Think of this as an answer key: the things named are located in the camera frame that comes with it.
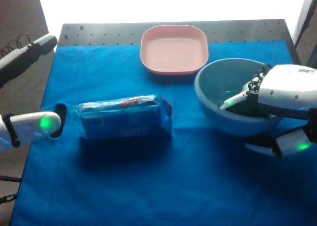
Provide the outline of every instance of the blue cloth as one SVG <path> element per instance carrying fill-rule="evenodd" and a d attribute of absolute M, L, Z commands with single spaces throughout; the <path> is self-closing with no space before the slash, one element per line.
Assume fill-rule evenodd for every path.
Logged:
<path fill-rule="evenodd" d="M 284 42 L 209 51 L 209 62 L 292 63 Z M 32 144 L 11 225 L 316 225 L 316 147 L 288 161 L 247 150 L 243 139 L 210 128 L 193 81 L 150 74 L 140 46 L 58 48 L 43 110 L 160 93 L 173 105 L 172 139 L 87 143 L 67 114 L 59 138 Z M 299 124 L 285 119 L 277 129 Z"/>

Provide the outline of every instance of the blue bowl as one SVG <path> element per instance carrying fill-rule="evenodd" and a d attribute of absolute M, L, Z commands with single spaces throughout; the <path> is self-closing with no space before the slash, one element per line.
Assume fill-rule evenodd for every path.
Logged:
<path fill-rule="evenodd" d="M 209 63 L 198 72 L 195 91 L 215 128 L 236 136 L 252 136 L 272 129 L 282 120 L 274 115 L 247 117 L 218 108 L 220 103 L 238 94 L 263 65 L 249 59 L 227 58 Z"/>

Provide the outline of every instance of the pink tray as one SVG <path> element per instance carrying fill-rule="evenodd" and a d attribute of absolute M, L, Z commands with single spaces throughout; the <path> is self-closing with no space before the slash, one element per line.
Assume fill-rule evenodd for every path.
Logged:
<path fill-rule="evenodd" d="M 151 72 L 186 75 L 199 71 L 208 60 L 206 35 L 189 25 L 162 25 L 141 39 L 141 61 Z"/>

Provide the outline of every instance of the plastic package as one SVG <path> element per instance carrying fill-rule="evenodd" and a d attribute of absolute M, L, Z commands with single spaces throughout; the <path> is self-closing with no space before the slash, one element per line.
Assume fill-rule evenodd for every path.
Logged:
<path fill-rule="evenodd" d="M 82 103 L 71 113 L 91 140 L 171 134 L 172 129 L 172 106 L 159 94 Z"/>

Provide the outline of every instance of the brown floor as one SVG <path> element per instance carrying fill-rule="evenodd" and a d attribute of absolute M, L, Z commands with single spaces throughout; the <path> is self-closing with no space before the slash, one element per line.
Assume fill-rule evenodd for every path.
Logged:
<path fill-rule="evenodd" d="M 40 0 L 0 0 L 0 48 L 21 33 L 33 40 L 48 33 Z M 317 44 L 317 14 L 304 33 L 297 52 L 306 64 Z M 38 111 L 53 61 L 53 53 L 42 56 L 30 69 L 0 90 L 0 113 Z M 0 154 L 0 175 L 21 177 L 28 146 Z M 18 183 L 0 181 L 0 197 L 17 192 Z M 9 223 L 14 202 L 0 205 L 0 226 Z"/>

